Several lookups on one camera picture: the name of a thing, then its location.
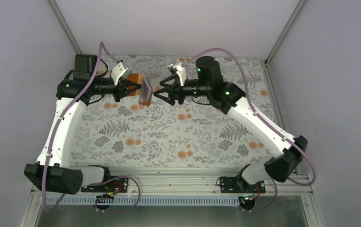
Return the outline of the brown leather card holder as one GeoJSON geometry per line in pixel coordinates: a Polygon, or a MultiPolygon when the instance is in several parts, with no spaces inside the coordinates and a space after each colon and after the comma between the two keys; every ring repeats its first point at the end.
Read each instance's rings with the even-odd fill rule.
{"type": "Polygon", "coordinates": [[[149,76],[143,73],[131,73],[127,77],[127,80],[141,85],[140,89],[131,92],[129,95],[127,95],[127,97],[138,96],[138,104],[140,106],[149,107],[152,103],[154,92],[149,76]]]}

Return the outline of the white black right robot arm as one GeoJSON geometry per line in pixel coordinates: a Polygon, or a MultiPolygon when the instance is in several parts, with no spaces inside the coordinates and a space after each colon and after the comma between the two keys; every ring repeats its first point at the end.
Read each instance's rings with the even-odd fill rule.
{"type": "Polygon", "coordinates": [[[238,121],[268,149],[271,159],[263,164],[248,164],[239,175],[248,184],[272,178],[285,182],[303,159],[308,141],[295,137],[268,119],[236,84],[225,82],[220,64],[211,56],[197,59],[197,79],[188,79],[181,62],[171,64],[171,76],[160,81],[154,96],[171,105],[183,104],[186,97],[205,96],[209,104],[238,121]]]}

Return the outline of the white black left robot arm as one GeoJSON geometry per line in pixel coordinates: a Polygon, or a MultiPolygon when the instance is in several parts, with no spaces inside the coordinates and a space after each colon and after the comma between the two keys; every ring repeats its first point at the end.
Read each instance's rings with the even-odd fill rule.
{"type": "Polygon", "coordinates": [[[76,194],[82,187],[97,185],[110,177],[106,166],[70,166],[76,130],[91,97],[113,95],[119,102],[141,85],[127,80],[131,69],[123,61],[93,77],[96,66],[96,55],[77,54],[74,69],[57,87],[55,116],[46,144],[36,162],[24,169],[25,176],[43,192],[76,194]]]}

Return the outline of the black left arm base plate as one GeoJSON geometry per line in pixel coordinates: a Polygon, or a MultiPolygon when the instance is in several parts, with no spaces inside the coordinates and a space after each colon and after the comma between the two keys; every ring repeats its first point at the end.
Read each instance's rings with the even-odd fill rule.
{"type": "Polygon", "coordinates": [[[128,190],[129,179],[125,177],[112,176],[112,181],[106,180],[99,185],[85,186],[81,192],[101,192],[101,193],[125,193],[128,190]]]}

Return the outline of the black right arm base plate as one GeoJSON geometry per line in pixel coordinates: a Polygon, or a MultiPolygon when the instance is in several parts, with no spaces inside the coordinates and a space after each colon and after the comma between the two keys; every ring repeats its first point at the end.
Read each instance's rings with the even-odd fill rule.
{"type": "Polygon", "coordinates": [[[248,184],[240,177],[220,176],[216,180],[216,185],[220,187],[221,193],[265,193],[266,188],[263,181],[256,184],[248,184]]]}

